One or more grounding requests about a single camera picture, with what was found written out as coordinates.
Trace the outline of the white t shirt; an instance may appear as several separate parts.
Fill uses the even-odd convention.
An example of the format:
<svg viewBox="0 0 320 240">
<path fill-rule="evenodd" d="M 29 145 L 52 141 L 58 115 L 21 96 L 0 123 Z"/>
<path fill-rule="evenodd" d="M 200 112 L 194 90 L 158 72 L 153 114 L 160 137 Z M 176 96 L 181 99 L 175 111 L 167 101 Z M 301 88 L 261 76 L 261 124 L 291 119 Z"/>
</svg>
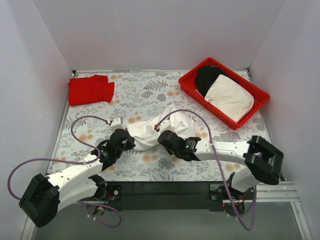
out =
<svg viewBox="0 0 320 240">
<path fill-rule="evenodd" d="M 196 124 L 190 116 L 182 111 L 167 116 L 177 109 L 176 105 L 171 104 L 161 115 L 150 120 L 129 123 L 127 130 L 134 138 L 134 150 L 146 151 L 157 146 L 160 134 L 166 130 L 176 133 L 183 139 L 194 137 L 196 135 Z"/>
</svg>

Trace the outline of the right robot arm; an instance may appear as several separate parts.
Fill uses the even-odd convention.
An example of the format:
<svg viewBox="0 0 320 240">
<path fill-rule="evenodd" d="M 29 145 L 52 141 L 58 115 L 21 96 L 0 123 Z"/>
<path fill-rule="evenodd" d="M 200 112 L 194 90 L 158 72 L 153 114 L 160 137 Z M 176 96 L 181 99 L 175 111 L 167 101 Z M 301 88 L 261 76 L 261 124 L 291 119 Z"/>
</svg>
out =
<svg viewBox="0 0 320 240">
<path fill-rule="evenodd" d="M 208 140 L 199 137 L 183 139 L 166 130 L 157 141 L 170 155 L 187 162 L 215 160 L 246 166 L 231 173 L 226 181 L 226 192 L 232 199 L 242 197 L 260 183 L 279 184 L 284 154 L 261 136 L 253 135 L 249 141 L 215 142 L 211 145 Z"/>
</svg>

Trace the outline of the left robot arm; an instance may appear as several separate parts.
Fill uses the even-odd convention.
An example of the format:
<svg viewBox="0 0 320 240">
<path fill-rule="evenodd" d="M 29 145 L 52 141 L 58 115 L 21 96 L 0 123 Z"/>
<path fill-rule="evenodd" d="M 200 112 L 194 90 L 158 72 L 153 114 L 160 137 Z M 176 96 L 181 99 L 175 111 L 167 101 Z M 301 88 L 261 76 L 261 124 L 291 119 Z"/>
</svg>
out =
<svg viewBox="0 0 320 240">
<path fill-rule="evenodd" d="M 58 211 L 77 201 L 106 197 L 107 182 L 99 175 L 116 163 L 124 151 L 135 147 L 135 139 L 124 129 L 116 129 L 109 140 L 102 141 L 89 153 L 85 164 L 75 164 L 64 170 L 34 176 L 26 188 L 19 207 L 38 227 L 53 220 Z"/>
</svg>

